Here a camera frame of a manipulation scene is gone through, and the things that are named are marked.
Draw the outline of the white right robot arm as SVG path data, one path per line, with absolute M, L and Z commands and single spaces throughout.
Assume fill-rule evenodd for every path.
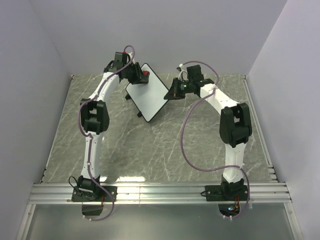
M 184 133 L 187 122 L 193 110 L 202 102 L 208 102 L 219 114 L 219 135 L 225 146 L 225 165 L 220 167 L 223 171 L 220 193 L 226 200 L 232 200 L 238 195 L 238 186 L 248 180 L 243 169 L 244 152 L 252 135 L 252 121 L 249 105 L 245 102 L 239 103 L 231 99 L 218 88 L 220 78 L 216 81 L 205 78 L 201 61 L 187 61 L 181 63 L 177 69 L 179 74 L 172 80 L 172 85 L 165 100 L 182 100 L 186 94 L 193 93 L 198 100 L 192 105 L 187 113 L 181 127 L 180 149 L 185 161 L 194 169 L 205 172 L 191 163 L 184 148 Z

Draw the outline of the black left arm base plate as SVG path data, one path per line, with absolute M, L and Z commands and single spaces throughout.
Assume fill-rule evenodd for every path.
M 108 191 L 114 200 L 117 198 L 118 188 L 116 186 L 103 186 L 103 188 Z M 84 190 L 74 190 L 72 197 L 72 202 L 112 202 L 111 197 L 103 190 L 98 188 L 97 192 L 90 192 Z

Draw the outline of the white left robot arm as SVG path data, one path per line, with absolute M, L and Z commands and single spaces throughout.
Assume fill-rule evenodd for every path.
M 85 137 L 84 164 L 77 181 L 77 187 L 89 201 L 96 201 L 101 196 L 99 159 L 102 138 L 109 128 L 110 117 L 107 100 L 122 80 L 132 85 L 149 83 L 150 72 L 142 70 L 135 61 L 135 51 L 116 52 L 114 59 L 104 68 L 100 83 L 89 98 L 80 101 L 77 124 Z

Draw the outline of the small white whiteboard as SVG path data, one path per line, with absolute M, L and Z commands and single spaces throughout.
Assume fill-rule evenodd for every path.
M 141 69 L 150 72 L 148 84 L 129 83 L 125 90 L 144 120 L 150 122 L 168 102 L 164 96 L 169 89 L 148 63 L 144 63 Z

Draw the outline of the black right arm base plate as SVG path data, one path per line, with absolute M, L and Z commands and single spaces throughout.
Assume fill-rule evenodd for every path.
M 229 184 L 206 185 L 200 193 L 207 202 L 246 201 L 249 190 L 246 185 L 231 186 Z

